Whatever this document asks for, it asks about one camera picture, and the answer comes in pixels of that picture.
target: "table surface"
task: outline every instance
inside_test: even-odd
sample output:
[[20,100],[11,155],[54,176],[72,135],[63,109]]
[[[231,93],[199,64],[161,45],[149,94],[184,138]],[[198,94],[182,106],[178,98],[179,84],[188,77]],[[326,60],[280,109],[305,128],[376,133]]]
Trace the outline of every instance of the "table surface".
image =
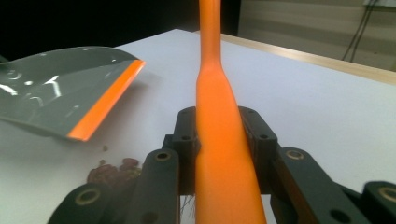
[[[396,183],[394,74],[352,76],[236,43],[222,42],[235,98],[261,114],[282,147],[306,150],[335,182],[356,191],[367,181]],[[118,49],[147,65],[90,141],[41,136],[0,121],[0,223],[46,223],[100,160],[143,161],[173,132],[177,112],[195,105],[198,34],[174,30]]]

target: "orange stretched material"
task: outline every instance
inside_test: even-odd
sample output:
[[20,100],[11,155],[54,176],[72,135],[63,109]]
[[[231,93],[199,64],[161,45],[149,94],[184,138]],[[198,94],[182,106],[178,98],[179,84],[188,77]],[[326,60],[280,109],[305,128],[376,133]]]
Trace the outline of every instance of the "orange stretched material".
[[220,61],[220,0],[200,0],[196,223],[265,223],[248,140]]
[[67,135],[69,138],[88,141],[113,105],[120,99],[145,62],[134,60],[117,80],[107,89],[99,100]]

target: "wall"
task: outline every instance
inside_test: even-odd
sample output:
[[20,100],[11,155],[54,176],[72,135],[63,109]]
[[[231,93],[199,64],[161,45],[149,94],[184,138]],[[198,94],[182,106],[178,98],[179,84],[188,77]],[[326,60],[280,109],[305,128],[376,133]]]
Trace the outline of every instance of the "wall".
[[[341,60],[359,27],[365,10],[362,3],[243,0],[238,35]],[[396,71],[395,7],[374,8],[353,62]]]
[[[198,0],[1,0],[0,55],[12,61],[54,49],[116,47],[176,28],[197,31],[198,3]],[[241,0],[222,1],[224,34],[237,35],[240,5]]]

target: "screw hole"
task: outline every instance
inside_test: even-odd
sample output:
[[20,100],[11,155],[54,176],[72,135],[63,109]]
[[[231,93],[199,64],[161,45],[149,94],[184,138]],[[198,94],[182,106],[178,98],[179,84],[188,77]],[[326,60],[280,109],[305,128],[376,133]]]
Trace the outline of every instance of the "screw hole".
[[94,203],[100,197],[99,189],[85,189],[75,199],[75,203],[78,205],[87,205]]
[[332,211],[330,211],[330,215],[338,222],[350,223],[350,217],[340,210],[333,209]]
[[396,203],[396,189],[383,187],[380,188],[378,191],[383,198]]
[[152,224],[158,220],[158,215],[156,213],[147,212],[142,216],[142,223],[143,224]]
[[289,150],[286,152],[286,155],[293,159],[293,160],[302,160],[304,158],[304,154],[299,152],[299,151],[295,151],[295,150]]
[[167,160],[169,160],[169,158],[171,158],[171,155],[166,152],[160,152],[155,157],[155,159],[157,159],[157,161],[167,161]]

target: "dark background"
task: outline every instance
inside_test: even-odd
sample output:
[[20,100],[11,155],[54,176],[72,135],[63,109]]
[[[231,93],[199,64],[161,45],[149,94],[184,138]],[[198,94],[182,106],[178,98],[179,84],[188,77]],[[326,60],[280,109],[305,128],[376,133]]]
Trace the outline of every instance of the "dark background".
[[[221,31],[237,35],[241,0],[221,2]],[[116,47],[172,29],[199,30],[199,0],[0,2],[0,55],[9,61],[53,49]]]

